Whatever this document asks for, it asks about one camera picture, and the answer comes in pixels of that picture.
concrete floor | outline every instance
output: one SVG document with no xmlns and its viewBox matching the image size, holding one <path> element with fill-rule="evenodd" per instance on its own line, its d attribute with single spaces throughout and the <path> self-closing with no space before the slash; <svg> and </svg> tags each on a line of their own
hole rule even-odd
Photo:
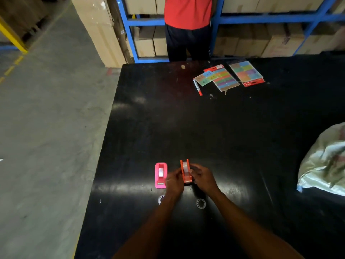
<svg viewBox="0 0 345 259">
<path fill-rule="evenodd" d="M 71 258 L 84 219 L 119 71 L 69 3 L 0 84 L 2 259 Z"/>
</svg>

red marker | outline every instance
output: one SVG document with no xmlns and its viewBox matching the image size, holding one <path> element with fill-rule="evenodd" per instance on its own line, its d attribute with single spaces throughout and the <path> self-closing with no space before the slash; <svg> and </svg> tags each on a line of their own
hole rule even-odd
<svg viewBox="0 0 345 259">
<path fill-rule="evenodd" d="M 195 80 L 195 79 L 193 79 L 193 82 L 194 82 L 195 87 L 196 87 L 196 89 L 198 90 L 198 92 L 199 92 L 200 96 L 202 96 L 203 94 L 202 94 L 202 93 L 201 93 L 201 91 L 200 91 L 200 88 L 199 88 L 199 86 L 198 86 L 198 83 L 196 82 L 196 80 Z"/>
</svg>

black table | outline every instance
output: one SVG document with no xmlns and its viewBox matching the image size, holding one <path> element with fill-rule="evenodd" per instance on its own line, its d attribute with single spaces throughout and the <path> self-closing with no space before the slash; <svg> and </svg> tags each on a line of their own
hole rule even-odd
<svg viewBox="0 0 345 259">
<path fill-rule="evenodd" d="M 75 258 L 110 258 L 165 192 L 155 189 L 155 164 L 172 171 L 187 158 L 209 167 L 235 204 L 306 258 L 343 252 L 344 198 L 315 188 L 300 193 L 296 183 L 318 135 L 345 121 L 345 56 L 250 61 L 266 83 L 226 94 L 210 83 L 202 97 L 192 78 L 227 61 L 123 66 Z M 163 240 L 161 257 L 173 255 L 246 257 L 193 186 Z"/>
</svg>

orange tape dispenser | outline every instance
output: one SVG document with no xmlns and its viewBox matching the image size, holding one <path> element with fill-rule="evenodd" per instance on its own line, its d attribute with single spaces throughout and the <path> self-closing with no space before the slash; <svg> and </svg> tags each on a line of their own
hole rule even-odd
<svg viewBox="0 0 345 259">
<path fill-rule="evenodd" d="M 186 162 L 183 162 L 182 160 L 180 160 L 180 163 L 181 163 L 183 182 L 185 184 L 192 183 L 193 178 L 192 178 L 192 174 L 190 173 L 189 160 L 187 159 Z"/>
</svg>

red shirt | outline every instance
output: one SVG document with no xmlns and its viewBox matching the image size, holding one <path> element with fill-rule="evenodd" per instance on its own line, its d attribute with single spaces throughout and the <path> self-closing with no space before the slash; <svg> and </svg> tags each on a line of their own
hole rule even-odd
<svg viewBox="0 0 345 259">
<path fill-rule="evenodd" d="M 196 30 L 209 25 L 212 0 L 165 0 L 164 21 L 167 25 Z"/>
</svg>

